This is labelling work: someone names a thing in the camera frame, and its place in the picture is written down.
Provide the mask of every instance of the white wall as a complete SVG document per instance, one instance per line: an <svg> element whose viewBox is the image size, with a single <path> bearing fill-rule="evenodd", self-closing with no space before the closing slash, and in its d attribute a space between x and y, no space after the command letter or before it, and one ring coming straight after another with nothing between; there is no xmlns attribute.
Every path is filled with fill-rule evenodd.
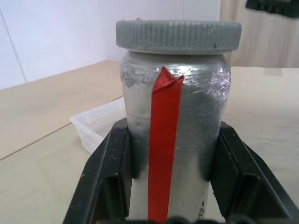
<svg viewBox="0 0 299 224"><path fill-rule="evenodd" d="M220 0L0 0L0 89L120 60L118 20L218 20L219 9Z"/></svg>

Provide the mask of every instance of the gray lid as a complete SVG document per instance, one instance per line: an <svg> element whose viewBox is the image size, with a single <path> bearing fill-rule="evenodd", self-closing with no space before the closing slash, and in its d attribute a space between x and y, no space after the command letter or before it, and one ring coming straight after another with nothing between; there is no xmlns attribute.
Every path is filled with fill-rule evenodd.
<svg viewBox="0 0 299 224"><path fill-rule="evenodd" d="M215 21L118 21L116 44L154 54L212 55L239 47L241 24Z"/></svg>

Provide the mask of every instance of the clear plastic container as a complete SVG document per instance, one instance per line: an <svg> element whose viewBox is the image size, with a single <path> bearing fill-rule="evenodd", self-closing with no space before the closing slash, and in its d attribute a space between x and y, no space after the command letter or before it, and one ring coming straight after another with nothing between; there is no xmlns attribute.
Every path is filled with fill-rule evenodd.
<svg viewBox="0 0 299 224"><path fill-rule="evenodd" d="M83 147L92 154L109 133L113 124L126 117L123 97L70 117Z"/></svg>

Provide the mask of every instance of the beige curtain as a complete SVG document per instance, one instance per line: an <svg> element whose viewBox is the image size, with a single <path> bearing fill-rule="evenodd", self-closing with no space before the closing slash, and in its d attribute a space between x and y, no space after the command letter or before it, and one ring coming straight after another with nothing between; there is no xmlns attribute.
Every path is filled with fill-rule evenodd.
<svg viewBox="0 0 299 224"><path fill-rule="evenodd" d="M232 66L299 68L299 19L253 11L246 0L221 0L220 20L242 24L240 47L227 54Z"/></svg>

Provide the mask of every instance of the gray jar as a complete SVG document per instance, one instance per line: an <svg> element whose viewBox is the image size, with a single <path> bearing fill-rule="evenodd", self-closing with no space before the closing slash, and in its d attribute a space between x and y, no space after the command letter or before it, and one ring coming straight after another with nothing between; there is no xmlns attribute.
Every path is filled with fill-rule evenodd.
<svg viewBox="0 0 299 224"><path fill-rule="evenodd" d="M234 22L119 21L116 42L129 50L121 81L131 134L133 184L129 217L147 219L151 94L165 67L183 75L168 216L202 219L210 167L230 87L222 53L238 48Z"/></svg>

